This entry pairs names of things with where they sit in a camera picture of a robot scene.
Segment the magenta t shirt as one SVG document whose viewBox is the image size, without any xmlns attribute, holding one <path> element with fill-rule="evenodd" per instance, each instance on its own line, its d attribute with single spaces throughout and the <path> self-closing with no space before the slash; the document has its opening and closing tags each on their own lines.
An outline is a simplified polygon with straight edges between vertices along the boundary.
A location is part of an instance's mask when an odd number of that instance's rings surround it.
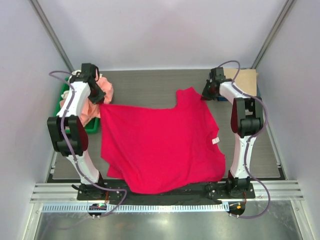
<svg viewBox="0 0 320 240">
<path fill-rule="evenodd" d="M 100 116 L 107 176 L 124 180 L 134 193 L 160 194 L 225 174 L 219 127 L 192 87 L 176 92 L 173 108 L 104 104 Z"/>
</svg>

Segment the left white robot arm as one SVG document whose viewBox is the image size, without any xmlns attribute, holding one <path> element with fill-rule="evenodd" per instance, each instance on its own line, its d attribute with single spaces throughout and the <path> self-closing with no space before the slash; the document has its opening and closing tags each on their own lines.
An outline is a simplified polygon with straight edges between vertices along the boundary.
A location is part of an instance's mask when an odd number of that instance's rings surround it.
<svg viewBox="0 0 320 240">
<path fill-rule="evenodd" d="M 53 149 L 71 162 L 80 177 L 80 185 L 72 185 L 78 192 L 78 200 L 102 200 L 106 196 L 103 177 L 90 158 L 89 137 L 80 120 L 86 101 L 104 102 L 106 94 L 99 87 L 98 79 L 98 67 L 83 63 L 81 69 L 66 80 L 69 92 L 59 112 L 47 119 Z"/>
</svg>

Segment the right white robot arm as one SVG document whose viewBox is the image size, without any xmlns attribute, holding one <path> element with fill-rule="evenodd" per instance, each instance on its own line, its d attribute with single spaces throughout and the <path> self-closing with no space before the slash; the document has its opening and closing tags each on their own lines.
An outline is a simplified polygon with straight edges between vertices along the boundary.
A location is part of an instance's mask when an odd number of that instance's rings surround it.
<svg viewBox="0 0 320 240">
<path fill-rule="evenodd" d="M 232 104 L 230 127 L 235 137 L 233 162 L 225 183 L 210 183 L 206 186 L 208 197 L 213 200 L 243 198 L 253 194 L 250 163 L 257 133 L 264 127 L 261 99 L 241 90 L 235 79 L 227 78 L 224 68 L 210 70 L 202 91 L 203 100 L 223 97 Z"/>
</svg>

